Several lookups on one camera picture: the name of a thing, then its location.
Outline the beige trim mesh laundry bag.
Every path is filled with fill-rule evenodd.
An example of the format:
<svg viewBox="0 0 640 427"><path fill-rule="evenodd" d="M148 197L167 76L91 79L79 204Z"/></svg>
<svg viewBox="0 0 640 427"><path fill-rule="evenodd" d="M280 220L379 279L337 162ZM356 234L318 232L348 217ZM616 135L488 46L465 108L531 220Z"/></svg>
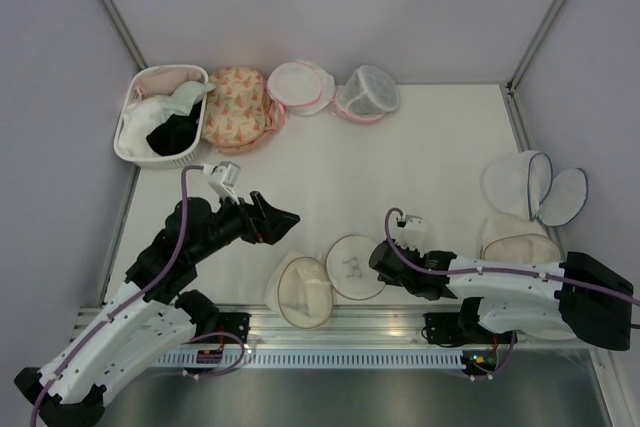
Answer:
<svg viewBox="0 0 640 427"><path fill-rule="evenodd" d="M381 294L385 284L370 268L377 243L347 235L329 249L324 261L297 252L276 267L265 288L265 304L291 326L312 330L331 317L336 298L361 302Z"/></svg>

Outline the peach pink bra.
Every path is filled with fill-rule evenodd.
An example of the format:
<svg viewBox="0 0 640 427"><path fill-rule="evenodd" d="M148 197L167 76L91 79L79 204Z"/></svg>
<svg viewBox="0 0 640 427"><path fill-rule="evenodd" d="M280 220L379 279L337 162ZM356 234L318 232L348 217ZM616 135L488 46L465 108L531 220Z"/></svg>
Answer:
<svg viewBox="0 0 640 427"><path fill-rule="evenodd" d="M205 74L194 66L168 65L150 67L140 72L133 81L133 91L141 98L171 95L185 82L201 82Z"/></svg>

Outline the mint green bra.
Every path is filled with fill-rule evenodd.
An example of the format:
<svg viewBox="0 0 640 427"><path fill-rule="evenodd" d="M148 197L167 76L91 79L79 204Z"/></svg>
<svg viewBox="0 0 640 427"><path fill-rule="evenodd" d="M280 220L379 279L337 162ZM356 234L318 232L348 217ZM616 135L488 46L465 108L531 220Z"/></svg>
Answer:
<svg viewBox="0 0 640 427"><path fill-rule="evenodd" d="M171 95L157 95L162 117L167 120L171 115L188 115L192 107L213 89L213 84L209 82L187 81Z"/></svg>

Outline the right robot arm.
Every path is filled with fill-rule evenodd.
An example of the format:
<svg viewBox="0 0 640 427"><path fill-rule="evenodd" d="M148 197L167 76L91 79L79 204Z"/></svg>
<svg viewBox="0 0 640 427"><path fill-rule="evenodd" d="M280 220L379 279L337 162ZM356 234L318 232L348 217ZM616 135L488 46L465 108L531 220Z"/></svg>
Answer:
<svg viewBox="0 0 640 427"><path fill-rule="evenodd" d="M469 342L490 332L520 331L544 340L577 338L612 351L631 346L634 287L585 253L551 263L508 264L449 251L421 254L384 241L369 265L379 280L415 297L459 301L456 328Z"/></svg>

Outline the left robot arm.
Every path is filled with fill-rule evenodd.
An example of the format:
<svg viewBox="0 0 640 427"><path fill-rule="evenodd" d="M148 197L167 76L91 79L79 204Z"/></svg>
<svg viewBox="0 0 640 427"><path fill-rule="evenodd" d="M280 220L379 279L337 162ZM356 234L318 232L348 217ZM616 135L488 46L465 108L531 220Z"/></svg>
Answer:
<svg viewBox="0 0 640 427"><path fill-rule="evenodd" d="M46 365L25 367L14 383L32 404L30 423L94 426L118 394L163 353L218 331L218 307L189 289L198 263L236 240L274 245L300 221L259 192L218 209L184 197L126 272L112 300Z"/></svg>

